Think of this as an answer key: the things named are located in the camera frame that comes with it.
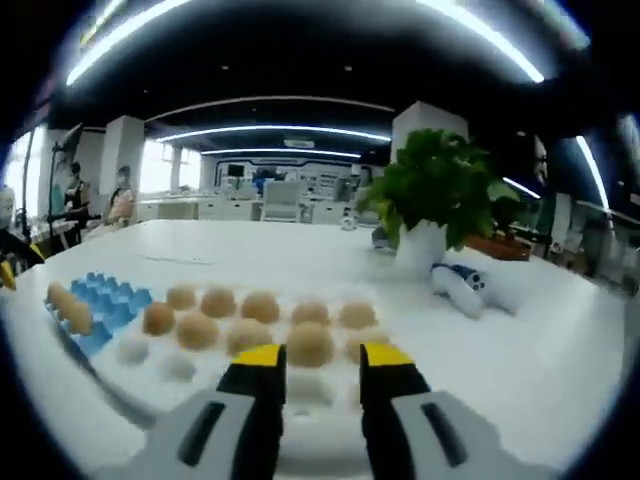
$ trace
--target white egg tray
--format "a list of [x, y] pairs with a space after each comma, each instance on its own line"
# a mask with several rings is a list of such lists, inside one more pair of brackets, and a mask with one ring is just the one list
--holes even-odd
[[[280, 444], [278, 472], [286, 475], [334, 478], [352, 477], [369, 468], [365, 440], [361, 433], [358, 402], [358, 366], [345, 354], [352, 330], [337, 322], [342, 305], [349, 301], [368, 301], [376, 311], [379, 328], [393, 341], [385, 328], [385, 311], [371, 289], [331, 286], [305, 292], [276, 291], [262, 285], [223, 286], [234, 291], [236, 316], [216, 320], [220, 334], [216, 345], [205, 351], [180, 347], [172, 332], [152, 337], [142, 331], [143, 315], [119, 330], [99, 353], [91, 358], [97, 375], [126, 402], [149, 415], [171, 411], [195, 392], [217, 386], [231, 362], [226, 352], [226, 335], [239, 317], [245, 296], [255, 290], [271, 291], [278, 300], [280, 319], [269, 325], [275, 343], [285, 343], [292, 327], [291, 312], [300, 302], [320, 300], [329, 307], [334, 340], [333, 360], [320, 368], [287, 365], [287, 404], [284, 408], [284, 435]], [[152, 289], [157, 301], [166, 298], [167, 289]], [[197, 288], [196, 306], [206, 288]], [[189, 311], [176, 312], [176, 321]]]

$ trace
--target led strip light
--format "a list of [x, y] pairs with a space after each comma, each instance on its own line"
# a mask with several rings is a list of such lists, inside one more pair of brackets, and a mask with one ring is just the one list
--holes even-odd
[[[87, 70], [89, 70], [100, 58], [106, 55], [118, 43], [133, 34], [136, 30], [142, 28], [152, 20], [164, 15], [165, 13], [180, 7], [191, 0], [164, 0], [144, 12], [130, 18], [122, 25], [114, 29], [105, 38], [96, 43], [71, 70], [67, 77], [67, 85], [72, 85]], [[484, 23], [471, 12], [465, 10], [453, 1], [449, 0], [416, 0], [420, 5], [431, 8], [451, 20], [463, 25], [469, 30], [477, 33], [482, 38], [491, 43], [500, 50], [511, 61], [513, 61], [532, 81], [540, 83], [544, 81], [544, 75], [524, 56], [520, 50], [514, 47], [501, 33], [493, 30], [489, 25]], [[584, 137], [576, 137], [576, 141], [582, 151], [591, 175], [593, 176], [600, 201], [606, 211], [609, 211], [609, 200], [604, 188], [602, 177], [598, 170], [593, 154]]]
[[87, 70], [89, 70], [95, 63], [105, 56], [109, 51], [125, 40], [129, 35], [133, 34], [140, 28], [144, 27], [147, 23], [156, 18], [170, 12], [174, 8], [180, 7], [192, 0], [165, 0], [153, 7], [139, 13], [138, 15], [126, 20], [122, 25], [116, 27], [106, 37], [96, 42], [86, 54], [82, 56], [80, 61], [69, 73], [67, 77], [67, 86], [73, 85], [78, 78], [80, 78]]
[[315, 155], [331, 155], [334, 157], [360, 158], [357, 153], [331, 152], [328, 150], [306, 150], [303, 148], [231, 148], [227, 150], [208, 150], [201, 155], [218, 155], [222, 153], [312, 153]]
[[338, 135], [348, 135], [353, 137], [368, 138], [371, 140], [380, 140], [383, 142], [390, 142], [390, 137], [383, 135], [374, 135], [372, 133], [357, 132], [353, 130], [343, 130], [341, 128], [329, 128], [329, 127], [311, 127], [304, 125], [244, 125], [239, 127], [223, 127], [223, 128], [210, 128], [207, 130], [198, 130], [194, 132], [179, 133], [176, 135], [169, 135], [156, 139], [157, 142], [168, 142], [170, 140], [178, 140], [180, 138], [196, 137], [200, 135], [214, 135], [216, 133], [229, 133], [229, 132], [245, 132], [245, 131], [259, 131], [259, 130], [292, 130], [292, 131], [308, 131], [308, 132], [322, 132], [322, 133], [335, 133]]
[[524, 185], [520, 185], [518, 182], [516, 182], [515, 180], [511, 180], [510, 178], [507, 177], [502, 177], [502, 180], [505, 183], [508, 183], [509, 185], [511, 185], [512, 187], [517, 188], [518, 190], [527, 193], [529, 195], [531, 195], [533, 198], [535, 198], [536, 200], [540, 200], [540, 195], [538, 195], [536, 192], [534, 192], [533, 190], [529, 190], [527, 187], [525, 187]]

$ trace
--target window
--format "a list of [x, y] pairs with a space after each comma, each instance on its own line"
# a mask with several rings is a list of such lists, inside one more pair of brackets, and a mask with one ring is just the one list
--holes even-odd
[[[29, 166], [27, 167], [27, 213], [30, 217], [38, 216], [38, 193], [40, 187], [40, 160], [44, 146], [45, 128], [37, 127], [33, 136]], [[20, 137], [12, 146], [9, 164], [5, 171], [4, 183], [15, 193], [16, 210], [22, 208], [22, 174], [29, 147], [29, 133]]]
[[193, 150], [182, 150], [180, 157], [179, 186], [188, 186], [194, 190], [200, 188], [200, 153]]
[[166, 143], [144, 142], [140, 162], [140, 193], [171, 190], [173, 147]]

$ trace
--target cabinet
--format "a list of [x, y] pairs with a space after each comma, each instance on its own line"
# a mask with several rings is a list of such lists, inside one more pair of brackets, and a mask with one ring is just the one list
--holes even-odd
[[313, 223], [337, 225], [344, 216], [345, 203], [317, 202], [313, 204]]
[[227, 200], [224, 205], [225, 220], [251, 220], [251, 200]]
[[223, 220], [224, 200], [211, 199], [198, 203], [198, 220]]
[[157, 203], [142, 203], [136, 205], [136, 222], [146, 222], [158, 218]]

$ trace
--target white flower pot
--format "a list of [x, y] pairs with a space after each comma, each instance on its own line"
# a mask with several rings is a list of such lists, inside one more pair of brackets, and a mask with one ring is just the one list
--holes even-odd
[[436, 223], [427, 220], [420, 220], [411, 231], [402, 225], [396, 265], [428, 277], [431, 266], [444, 258], [447, 250], [446, 232], [446, 226], [439, 228]]

